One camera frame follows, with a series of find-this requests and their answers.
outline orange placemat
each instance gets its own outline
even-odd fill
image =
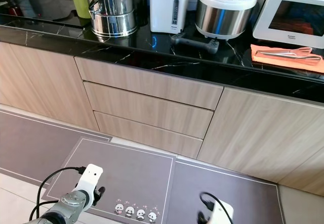
[[[252,60],[257,62],[262,62],[266,64],[276,65],[276,66],[284,66],[296,69],[304,69],[308,71],[316,71],[319,73],[324,73],[324,60],[323,58],[316,65],[306,65],[299,62],[294,62],[289,58],[274,58],[274,57],[258,57],[256,56],[256,52],[260,50],[284,50],[282,48],[271,48],[267,46],[256,46],[254,44],[251,45],[252,50]]]

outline black marble countertop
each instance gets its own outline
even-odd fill
[[[33,2],[33,6],[45,9],[44,4],[57,1],[61,4],[72,3],[72,0],[42,0],[43,4]],[[197,32],[194,19],[195,14],[189,12],[184,29],[186,37],[208,42],[210,39]],[[247,28],[238,38],[228,42],[220,41],[217,54],[210,55],[193,47],[172,46],[172,35],[150,32],[149,21],[129,37],[105,39],[93,34],[90,25],[80,28],[63,23],[0,15],[0,41],[224,86],[324,103],[324,95],[321,93],[324,91],[322,74],[252,61],[252,43],[282,48],[297,46],[257,41],[252,37],[251,28]],[[313,53],[323,56],[324,50],[313,49]]]

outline black induction cooktop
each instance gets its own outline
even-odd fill
[[[0,14],[18,16],[31,23],[51,22],[64,26],[83,28],[90,19],[77,16],[73,0],[2,0]]]

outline black cable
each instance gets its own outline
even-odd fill
[[[203,202],[203,204],[204,204],[204,205],[205,205],[205,206],[206,206],[210,211],[213,211],[213,210],[214,210],[214,205],[215,205],[215,204],[214,204],[213,202],[211,202],[211,201],[203,200],[203,195],[208,195],[208,196],[212,197],[214,200],[216,200],[216,201],[221,205],[221,207],[223,208],[223,210],[225,211],[225,213],[226,213],[226,215],[227,215],[229,221],[231,222],[231,224],[234,224],[232,218],[229,216],[229,214],[228,214],[227,210],[225,209],[224,205],[222,204],[222,202],[221,202],[217,197],[215,197],[214,195],[212,195],[212,194],[210,194],[210,193],[208,193],[208,192],[201,192],[201,193],[200,193],[200,195],[199,195],[200,200]]]
[[[57,202],[59,202],[59,201],[58,200],[45,201],[45,202],[42,202],[41,204],[38,204],[37,206],[35,206],[34,209],[31,211],[31,214],[29,216],[29,221],[32,220],[32,216],[34,215],[36,209],[39,208],[41,205],[52,204],[52,203],[57,203]]]
[[[41,191],[42,191],[42,187],[43,185],[46,183],[47,180],[49,180],[51,177],[53,177],[55,174],[64,171],[64,170],[68,170],[68,169],[74,169],[77,170],[80,174],[83,174],[86,170],[86,167],[64,167],[61,168],[57,171],[55,171],[54,173],[52,173],[51,175],[49,175],[40,185],[39,189],[38,189],[38,193],[37,193],[37,200],[36,200],[36,218],[39,218],[39,199],[41,198]]]

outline oven window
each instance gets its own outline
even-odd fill
[[[281,1],[269,28],[323,36],[324,7]]]

